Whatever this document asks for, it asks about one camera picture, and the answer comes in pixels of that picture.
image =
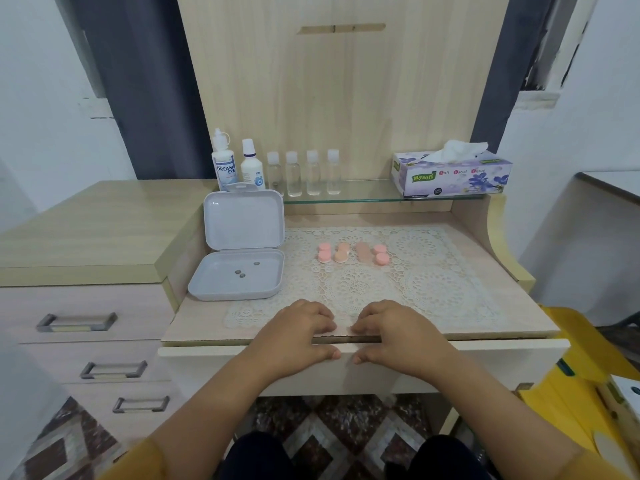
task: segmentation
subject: drawer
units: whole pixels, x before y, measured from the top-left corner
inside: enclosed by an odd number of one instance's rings
[[[515,390],[521,383],[537,383],[569,348],[564,339],[464,340],[452,342],[482,364],[496,379]],[[372,363],[354,365],[353,354],[364,345],[334,344],[340,359],[315,364],[294,376],[274,382],[262,395],[404,394],[436,392],[429,384]],[[161,347],[172,381],[191,397],[244,346]]]
[[[23,349],[60,383],[169,381],[157,357],[159,340],[24,344]]]
[[[0,303],[0,327],[21,344],[158,340],[175,314],[160,283],[0,288]]]
[[[185,400],[171,382],[67,384],[71,396],[120,443],[138,443]],[[113,410],[119,406],[119,413]]]

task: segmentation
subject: white lace doily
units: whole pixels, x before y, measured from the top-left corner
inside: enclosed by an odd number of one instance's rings
[[[363,264],[355,250],[346,263],[320,264],[317,246],[359,241],[385,244],[388,266]],[[436,326],[470,317],[484,324],[503,319],[475,272],[439,226],[328,227],[287,229],[280,249],[285,254],[282,288],[267,299],[235,301],[225,325],[264,325],[281,308],[304,298],[320,301],[335,314],[336,322],[351,325],[363,307],[393,299],[428,316]]]

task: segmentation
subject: white bottle cap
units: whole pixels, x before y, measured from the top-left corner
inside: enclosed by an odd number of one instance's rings
[[[226,150],[229,147],[231,138],[227,133],[223,133],[222,131],[220,131],[220,128],[216,128],[216,132],[213,135],[213,138],[211,138],[211,142],[213,143],[213,147],[216,149],[216,151],[221,152],[222,150]]]
[[[267,161],[269,162],[269,165],[279,165],[280,155],[278,152],[269,152],[267,153]]]
[[[331,163],[338,163],[340,161],[340,152],[338,150],[329,150],[326,156]]]
[[[298,163],[298,152],[287,152],[287,163]]]
[[[317,150],[307,150],[307,161],[308,163],[318,163]]]
[[[253,140],[251,138],[242,140],[242,153],[245,158],[255,156],[255,147],[253,146]]]

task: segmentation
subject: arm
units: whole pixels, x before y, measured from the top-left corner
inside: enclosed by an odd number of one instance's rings
[[[385,365],[436,387],[480,437],[505,479],[552,480],[583,451],[411,308],[372,303],[352,329],[382,337],[381,344],[354,355],[356,364]]]
[[[320,303],[300,299],[279,311],[251,345],[151,434],[163,453],[166,477],[211,478],[238,423],[265,387],[340,357],[331,345],[311,345],[315,333],[335,327],[333,314]]]

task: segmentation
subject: drawer handle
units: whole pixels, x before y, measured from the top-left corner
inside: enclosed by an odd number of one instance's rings
[[[169,404],[169,401],[171,400],[171,398],[167,395],[165,395],[162,399],[125,399],[124,397],[119,397],[118,400],[116,401],[116,405],[113,407],[113,412],[116,414],[124,414],[124,413],[139,413],[139,412],[143,412],[143,411],[150,411],[152,413],[163,413],[166,410],[167,405]],[[154,407],[144,407],[144,408],[140,408],[140,407],[131,407],[131,408],[123,408],[122,405],[124,404],[124,402],[126,403],[146,403],[148,401],[162,401],[162,403],[160,404],[160,406],[154,408]]]
[[[111,328],[118,316],[115,313],[109,314],[104,322],[98,324],[78,324],[78,325],[58,325],[55,324],[55,320],[60,317],[54,314],[48,314],[40,323],[36,325],[36,330],[40,332],[52,332],[52,331],[107,331]]]
[[[103,365],[103,367],[128,367],[128,366],[135,366],[136,364],[134,363],[110,363],[110,364],[105,364]],[[145,369],[147,368],[147,361],[143,360],[142,362],[140,362],[138,364],[138,366],[136,367],[136,370],[133,372],[91,372],[93,370],[93,368],[96,366],[95,362],[88,362],[85,366],[84,369],[82,370],[82,372],[80,372],[80,379],[95,379],[96,376],[100,376],[103,378],[121,378],[124,377],[125,379],[139,379],[140,377],[142,377],[142,373],[145,371]]]

